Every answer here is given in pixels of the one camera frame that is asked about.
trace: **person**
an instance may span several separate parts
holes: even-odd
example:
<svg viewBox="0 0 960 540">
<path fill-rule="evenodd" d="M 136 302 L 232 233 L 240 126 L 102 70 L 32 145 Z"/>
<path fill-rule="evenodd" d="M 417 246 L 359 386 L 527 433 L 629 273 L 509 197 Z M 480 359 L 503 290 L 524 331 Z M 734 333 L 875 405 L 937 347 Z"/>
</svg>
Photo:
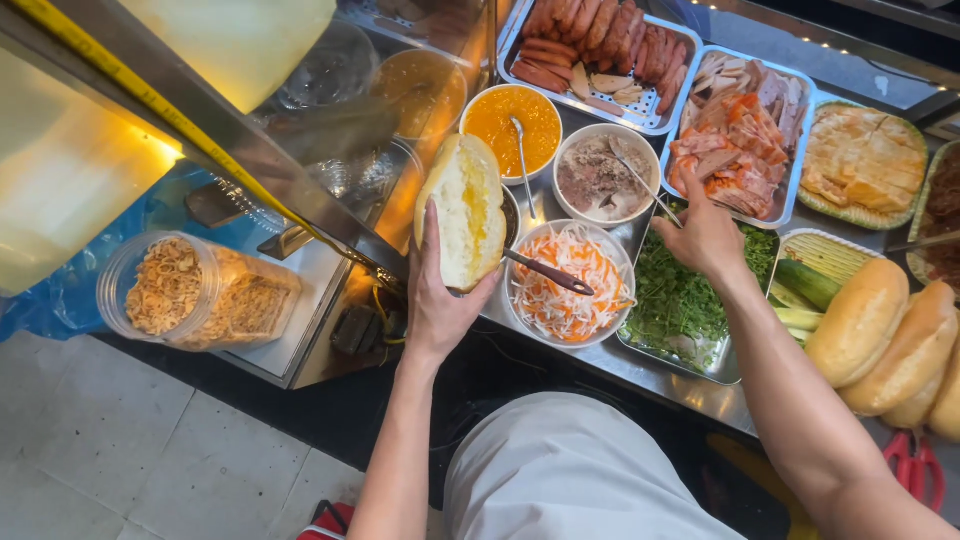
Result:
<svg viewBox="0 0 960 540">
<path fill-rule="evenodd" d="M 756 432 L 784 482 L 827 538 L 960 538 L 891 474 L 874 440 L 786 331 L 743 257 L 730 215 L 684 178 L 682 229 L 652 226 L 723 301 Z M 434 378 L 493 292 L 464 298 L 439 269 L 436 208 L 412 246 L 406 350 L 373 450 L 349 540 L 421 540 Z M 608 405 L 561 393 L 501 407 L 467 436 L 448 469 L 444 528 L 456 540 L 739 538 L 710 517 L 657 443 Z"/>
</svg>

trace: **tiled floor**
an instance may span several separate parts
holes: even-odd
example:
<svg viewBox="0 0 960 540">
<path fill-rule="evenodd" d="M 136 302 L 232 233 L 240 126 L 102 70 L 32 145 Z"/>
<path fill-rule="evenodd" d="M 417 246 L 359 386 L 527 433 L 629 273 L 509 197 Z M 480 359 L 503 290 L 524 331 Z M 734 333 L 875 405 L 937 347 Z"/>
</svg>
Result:
<svg viewBox="0 0 960 540">
<path fill-rule="evenodd" d="M 363 478 L 91 337 L 0 344 L 4 540 L 289 540 Z"/>
</svg>

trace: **bread roll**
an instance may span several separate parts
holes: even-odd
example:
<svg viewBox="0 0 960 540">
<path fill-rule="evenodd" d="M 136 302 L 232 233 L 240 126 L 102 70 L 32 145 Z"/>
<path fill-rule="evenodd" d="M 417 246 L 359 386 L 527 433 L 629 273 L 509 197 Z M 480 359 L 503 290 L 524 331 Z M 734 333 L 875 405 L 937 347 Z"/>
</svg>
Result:
<svg viewBox="0 0 960 540">
<path fill-rule="evenodd" d="M 423 244 L 426 202 L 433 196 L 440 224 L 444 285 L 468 293 L 500 263 L 507 217 L 496 154 L 476 135 L 451 135 L 437 152 L 414 208 L 414 235 Z"/>
<path fill-rule="evenodd" d="M 917 395 L 950 358 L 957 337 L 953 287 L 933 282 L 917 295 L 876 367 L 842 388 L 855 413 L 877 416 Z"/>
<path fill-rule="evenodd" d="M 831 386 L 853 384 L 873 369 L 909 295 L 906 274 L 885 258 L 868 261 L 840 289 L 804 348 Z"/>
<path fill-rule="evenodd" d="M 953 343 L 944 381 L 927 423 L 943 437 L 960 441 L 960 337 Z"/>
<path fill-rule="evenodd" d="M 926 419 L 933 409 L 933 404 L 937 400 L 937 392 L 940 385 L 944 382 L 944 373 L 946 366 L 940 368 L 933 379 L 929 380 L 916 396 L 895 406 L 889 412 L 884 413 L 881 418 L 884 422 L 894 428 L 904 428 L 912 430 L 926 423 Z"/>
</svg>

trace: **shredded carrot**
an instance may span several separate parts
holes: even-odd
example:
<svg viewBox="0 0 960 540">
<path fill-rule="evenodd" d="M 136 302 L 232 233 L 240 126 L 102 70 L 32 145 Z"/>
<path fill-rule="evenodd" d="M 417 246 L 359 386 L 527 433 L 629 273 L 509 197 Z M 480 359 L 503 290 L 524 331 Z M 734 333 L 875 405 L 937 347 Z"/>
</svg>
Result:
<svg viewBox="0 0 960 540">
<path fill-rule="evenodd" d="M 617 268 L 602 244 L 588 237 L 587 228 L 571 223 L 562 231 L 534 238 L 520 246 L 526 257 L 563 270 L 590 285 L 593 296 L 557 286 L 544 276 L 514 263 L 511 302 L 520 319 L 544 335 L 582 342 L 608 327 L 621 309 L 636 299 L 620 276 L 631 276 L 628 265 Z"/>
</svg>

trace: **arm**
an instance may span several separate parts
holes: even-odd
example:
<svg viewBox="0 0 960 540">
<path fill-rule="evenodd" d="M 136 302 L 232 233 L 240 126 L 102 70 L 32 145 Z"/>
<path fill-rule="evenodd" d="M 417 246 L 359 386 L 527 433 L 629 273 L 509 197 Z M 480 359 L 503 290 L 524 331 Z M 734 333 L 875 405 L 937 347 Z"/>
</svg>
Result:
<svg viewBox="0 0 960 540">
<path fill-rule="evenodd" d="M 694 179 L 684 181 L 684 228 L 661 218 L 653 227 L 723 301 L 757 434 L 820 531 L 841 538 L 960 537 L 897 483 L 870 434 L 767 303 L 730 215 Z"/>
<path fill-rule="evenodd" d="M 465 298 L 440 276 L 437 207 L 427 203 L 422 249 L 410 241 L 410 313 L 406 348 L 373 447 L 349 540 L 422 540 L 426 534 L 427 468 L 433 381 L 463 339 L 499 276 L 490 273 Z"/>
</svg>

